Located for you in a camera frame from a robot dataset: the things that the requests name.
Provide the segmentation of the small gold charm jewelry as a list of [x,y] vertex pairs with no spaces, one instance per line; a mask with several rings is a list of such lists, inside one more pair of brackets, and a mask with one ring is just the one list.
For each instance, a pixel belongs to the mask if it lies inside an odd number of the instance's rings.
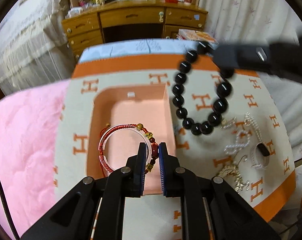
[[226,118],[223,118],[221,121],[221,129],[230,129],[232,127],[235,127],[236,125],[236,116],[234,118],[231,118],[227,120]]

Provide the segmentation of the orange picture book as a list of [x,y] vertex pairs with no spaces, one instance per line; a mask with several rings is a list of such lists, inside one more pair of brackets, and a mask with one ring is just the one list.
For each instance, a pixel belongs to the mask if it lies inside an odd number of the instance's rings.
[[208,33],[200,30],[179,29],[176,35],[179,40],[206,41],[218,45],[219,42]]

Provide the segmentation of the orange H pattern blanket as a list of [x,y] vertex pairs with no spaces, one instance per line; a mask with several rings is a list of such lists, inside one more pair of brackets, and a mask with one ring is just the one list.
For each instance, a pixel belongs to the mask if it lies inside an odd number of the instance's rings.
[[[166,143],[168,153],[176,155],[181,166],[209,179],[231,164],[233,156],[225,155],[224,148],[245,129],[251,135],[250,144],[234,160],[248,155],[239,170],[244,183],[250,183],[239,195],[267,222],[278,213],[295,191],[295,165],[282,117],[263,81],[258,74],[239,70],[231,79],[233,92],[223,114],[226,120],[236,116],[235,125],[197,137],[182,128],[171,103],[171,87],[180,60],[180,55],[148,54],[102,59],[76,67],[57,132],[53,168],[56,200],[86,176],[103,178],[98,143],[107,123],[142,123],[158,144]],[[195,122],[207,120],[217,98],[218,76],[217,67],[208,57],[200,58],[188,76],[184,103]],[[252,166],[262,163],[264,157],[256,150],[252,161],[251,152],[258,139],[252,126],[244,123],[247,112],[255,118],[270,151],[266,168]],[[124,166],[127,158],[137,153],[140,142],[143,138],[132,130],[114,132],[105,151],[111,168]],[[146,175],[143,195],[126,200],[123,239],[182,239],[180,200],[160,196],[158,161]]]

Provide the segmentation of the light blue tree bedsheet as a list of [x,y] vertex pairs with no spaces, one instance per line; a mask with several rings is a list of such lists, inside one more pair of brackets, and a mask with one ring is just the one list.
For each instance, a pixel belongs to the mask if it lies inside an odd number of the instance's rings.
[[122,56],[147,54],[177,54],[196,49],[197,41],[178,39],[141,39],[111,42],[86,48],[78,63]]

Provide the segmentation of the pink quilt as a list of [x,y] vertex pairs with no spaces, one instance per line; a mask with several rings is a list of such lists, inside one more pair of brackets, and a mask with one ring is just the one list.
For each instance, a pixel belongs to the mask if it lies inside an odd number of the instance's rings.
[[56,202],[54,156],[69,80],[0,101],[0,181],[19,235]]

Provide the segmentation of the pink open box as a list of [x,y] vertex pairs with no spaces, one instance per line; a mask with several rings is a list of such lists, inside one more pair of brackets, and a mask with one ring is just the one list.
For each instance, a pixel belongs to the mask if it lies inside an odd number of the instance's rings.
[[[175,155],[169,88],[167,85],[116,86],[103,89],[94,100],[91,118],[86,174],[103,178],[99,162],[100,133],[107,126],[143,124],[159,144],[165,142],[168,153]],[[128,157],[137,154],[142,137],[129,129],[112,133],[107,140],[105,156],[111,168],[123,167]],[[146,175],[144,195],[162,194],[158,161]]]

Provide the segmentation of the wooden desk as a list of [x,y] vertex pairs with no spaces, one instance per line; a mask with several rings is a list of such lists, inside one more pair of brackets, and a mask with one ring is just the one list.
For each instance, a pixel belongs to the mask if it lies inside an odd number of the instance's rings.
[[164,0],[114,1],[62,21],[75,59],[91,46],[144,38],[176,38],[180,29],[203,30],[208,11]]

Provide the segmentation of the white lace covered piano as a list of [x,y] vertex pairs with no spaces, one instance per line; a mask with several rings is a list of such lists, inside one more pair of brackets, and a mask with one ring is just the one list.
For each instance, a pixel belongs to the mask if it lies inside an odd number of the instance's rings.
[[62,21],[69,0],[18,0],[0,23],[0,89],[20,90],[69,79],[75,58]]

